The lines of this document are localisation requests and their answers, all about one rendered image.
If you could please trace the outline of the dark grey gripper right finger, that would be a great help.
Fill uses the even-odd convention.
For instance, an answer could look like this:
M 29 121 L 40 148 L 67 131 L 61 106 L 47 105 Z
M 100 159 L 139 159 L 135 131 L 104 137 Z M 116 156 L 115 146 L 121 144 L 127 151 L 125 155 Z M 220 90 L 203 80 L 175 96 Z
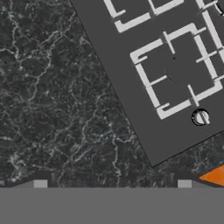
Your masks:
M 210 184 L 204 180 L 201 180 L 199 176 L 181 172 L 171 174 L 170 187 L 176 188 L 204 188 L 210 187 Z

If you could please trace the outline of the dark grey hob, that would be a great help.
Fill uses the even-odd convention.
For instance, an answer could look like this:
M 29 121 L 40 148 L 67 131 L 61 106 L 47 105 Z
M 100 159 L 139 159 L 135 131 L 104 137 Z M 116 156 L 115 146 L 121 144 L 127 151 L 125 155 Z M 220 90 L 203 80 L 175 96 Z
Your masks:
M 224 0 L 71 1 L 151 165 L 224 130 Z

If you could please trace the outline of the orange cupboard front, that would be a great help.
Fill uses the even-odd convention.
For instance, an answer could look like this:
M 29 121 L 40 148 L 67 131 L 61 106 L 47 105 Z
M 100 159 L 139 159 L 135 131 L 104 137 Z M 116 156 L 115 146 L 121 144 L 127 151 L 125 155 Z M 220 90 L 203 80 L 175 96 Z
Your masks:
M 199 177 L 201 180 L 224 186 L 224 164 Z

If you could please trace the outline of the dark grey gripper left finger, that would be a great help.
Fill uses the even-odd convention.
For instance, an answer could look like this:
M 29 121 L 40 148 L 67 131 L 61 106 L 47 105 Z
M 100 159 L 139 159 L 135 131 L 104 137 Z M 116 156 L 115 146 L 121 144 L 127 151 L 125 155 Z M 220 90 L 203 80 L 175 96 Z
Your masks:
M 56 186 L 54 172 L 40 171 L 14 182 L 13 187 L 51 188 Z

